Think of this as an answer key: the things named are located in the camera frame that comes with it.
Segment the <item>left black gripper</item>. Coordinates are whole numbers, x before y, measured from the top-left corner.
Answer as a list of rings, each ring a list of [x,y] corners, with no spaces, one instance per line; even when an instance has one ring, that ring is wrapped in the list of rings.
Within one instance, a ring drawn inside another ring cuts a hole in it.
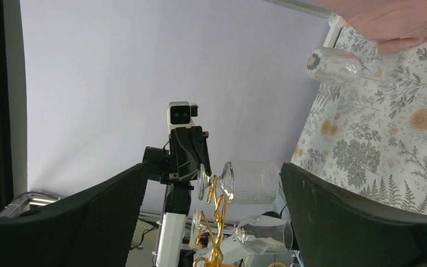
[[[207,175],[212,175],[207,138],[208,132],[201,126],[177,127],[170,131],[169,184],[196,180],[201,166]]]

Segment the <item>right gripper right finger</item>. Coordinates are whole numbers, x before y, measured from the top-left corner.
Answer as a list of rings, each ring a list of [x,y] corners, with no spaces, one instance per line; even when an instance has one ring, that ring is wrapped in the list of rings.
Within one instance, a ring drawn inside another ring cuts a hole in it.
[[[427,266],[427,215],[367,199],[292,163],[280,176],[306,266]]]

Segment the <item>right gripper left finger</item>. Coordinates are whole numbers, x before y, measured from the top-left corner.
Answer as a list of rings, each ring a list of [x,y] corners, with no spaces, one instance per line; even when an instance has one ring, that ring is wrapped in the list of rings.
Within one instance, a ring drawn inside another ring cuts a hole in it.
[[[0,266],[125,266],[148,172],[137,164],[17,217],[0,217]]]

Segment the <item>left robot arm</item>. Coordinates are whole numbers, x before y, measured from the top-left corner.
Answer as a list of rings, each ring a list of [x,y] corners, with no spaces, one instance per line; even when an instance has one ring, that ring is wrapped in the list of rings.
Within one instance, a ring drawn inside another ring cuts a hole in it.
[[[202,199],[204,192],[207,192],[207,203],[214,202],[213,220],[217,225],[217,232],[214,233],[206,216],[200,214],[198,217],[207,227],[212,249],[208,258],[201,256],[193,265],[203,263],[205,266],[227,266],[221,251],[227,198],[224,193],[218,193],[220,177],[212,174],[207,138],[208,132],[193,123],[169,125],[167,145],[170,148],[145,149],[142,163],[148,171],[148,179],[166,185],[161,219],[158,223],[156,266],[176,266],[178,263],[191,206],[193,180],[200,183],[199,198]]]

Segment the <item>human hand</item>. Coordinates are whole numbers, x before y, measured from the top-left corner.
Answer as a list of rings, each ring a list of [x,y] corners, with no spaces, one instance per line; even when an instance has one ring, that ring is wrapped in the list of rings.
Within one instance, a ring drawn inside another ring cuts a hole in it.
[[[402,51],[427,41],[427,1],[318,1],[341,16],[381,55]]]

